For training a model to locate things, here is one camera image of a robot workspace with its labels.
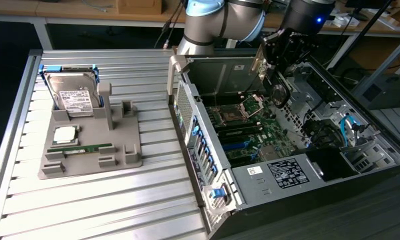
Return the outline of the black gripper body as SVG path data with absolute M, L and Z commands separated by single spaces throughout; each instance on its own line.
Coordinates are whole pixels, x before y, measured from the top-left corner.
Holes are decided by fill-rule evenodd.
M 291 40 L 295 42 L 299 39 L 306 41 L 307 44 L 316 45 L 316 35 L 328 20 L 332 10 L 332 0 L 292 0 L 278 30 L 276 45 L 283 48 Z

